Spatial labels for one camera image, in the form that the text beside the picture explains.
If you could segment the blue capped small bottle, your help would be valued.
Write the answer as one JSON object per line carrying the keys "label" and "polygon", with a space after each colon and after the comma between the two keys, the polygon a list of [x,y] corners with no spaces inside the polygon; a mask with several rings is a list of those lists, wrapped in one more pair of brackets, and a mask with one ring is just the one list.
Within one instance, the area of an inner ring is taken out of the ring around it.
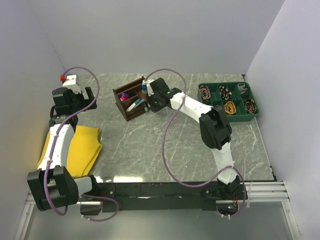
{"label": "blue capped small bottle", "polygon": [[142,93],[144,94],[144,95],[147,95],[148,94],[148,90],[147,90],[147,87],[145,86],[145,85],[141,85],[141,90],[142,90]]}

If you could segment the dark purple highlighter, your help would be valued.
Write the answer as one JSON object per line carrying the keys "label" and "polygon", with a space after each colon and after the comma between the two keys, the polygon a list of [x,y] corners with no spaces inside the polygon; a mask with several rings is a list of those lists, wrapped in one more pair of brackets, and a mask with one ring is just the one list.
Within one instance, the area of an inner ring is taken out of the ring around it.
{"label": "dark purple highlighter", "polygon": [[121,96],[122,96],[122,97],[125,97],[125,98],[129,98],[129,97],[130,97],[130,96],[129,96],[127,93],[125,93],[125,92],[122,92],[122,93],[121,93]]}

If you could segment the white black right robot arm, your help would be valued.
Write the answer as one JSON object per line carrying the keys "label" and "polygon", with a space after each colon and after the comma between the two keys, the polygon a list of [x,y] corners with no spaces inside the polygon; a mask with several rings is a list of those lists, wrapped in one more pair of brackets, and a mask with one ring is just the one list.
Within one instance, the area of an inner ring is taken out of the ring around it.
{"label": "white black right robot arm", "polygon": [[[241,185],[241,177],[234,168],[231,153],[232,128],[224,108],[220,105],[210,106],[203,104],[176,87],[170,89],[163,78],[146,80],[143,85],[146,86],[146,98],[154,113],[165,107],[175,110],[164,130],[161,146],[162,161],[171,178],[178,184],[188,188],[202,188],[217,178],[220,196],[224,199],[231,199]],[[165,154],[166,136],[171,123],[179,112],[198,123],[201,139],[212,151],[218,172],[204,183],[196,185],[183,183],[174,176],[168,166]]]}

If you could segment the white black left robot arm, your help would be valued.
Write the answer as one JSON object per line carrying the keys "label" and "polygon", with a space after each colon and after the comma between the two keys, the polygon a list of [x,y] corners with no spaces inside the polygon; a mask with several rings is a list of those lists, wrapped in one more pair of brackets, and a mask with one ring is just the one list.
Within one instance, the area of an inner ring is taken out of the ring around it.
{"label": "white black left robot arm", "polygon": [[96,200],[100,188],[93,175],[73,177],[67,170],[67,158],[81,111],[97,108],[92,89],[82,91],[60,87],[52,91],[54,106],[49,115],[48,141],[36,171],[29,172],[27,183],[40,211],[52,207],[67,208],[78,202],[80,196]]}

